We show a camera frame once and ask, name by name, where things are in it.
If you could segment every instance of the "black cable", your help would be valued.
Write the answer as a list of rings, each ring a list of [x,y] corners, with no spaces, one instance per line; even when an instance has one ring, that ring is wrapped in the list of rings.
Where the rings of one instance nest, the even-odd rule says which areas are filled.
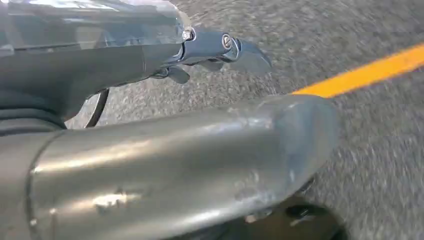
[[[85,128],[92,128],[96,126],[96,124],[99,122],[100,116],[103,113],[103,110],[106,106],[106,101],[108,100],[109,96],[109,88],[102,90],[98,96],[97,103],[94,108],[94,112],[91,115],[90,120],[85,125]]]

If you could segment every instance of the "yellow road line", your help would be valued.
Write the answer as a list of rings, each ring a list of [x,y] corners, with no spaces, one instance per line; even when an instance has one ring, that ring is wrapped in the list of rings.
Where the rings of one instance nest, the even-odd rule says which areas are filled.
[[[365,87],[424,65],[424,43],[376,60],[354,70],[341,73],[291,94],[311,94],[324,98]]]

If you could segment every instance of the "asphalt road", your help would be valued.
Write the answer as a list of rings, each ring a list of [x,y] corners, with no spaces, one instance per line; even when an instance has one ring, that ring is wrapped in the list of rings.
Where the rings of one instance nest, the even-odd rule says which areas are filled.
[[[424,42],[424,0],[173,0],[194,22],[258,43],[273,73],[190,69],[111,91],[100,125],[283,95]],[[307,193],[352,239],[424,239],[424,69],[335,97],[340,147]],[[94,101],[68,122],[80,128]]]

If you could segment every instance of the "chrome exhaust pipe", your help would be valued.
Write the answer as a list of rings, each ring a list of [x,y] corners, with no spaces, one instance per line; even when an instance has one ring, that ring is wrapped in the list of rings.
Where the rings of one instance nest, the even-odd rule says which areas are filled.
[[[27,178],[34,239],[158,240],[279,204],[337,143],[327,100],[286,95],[63,131]]]

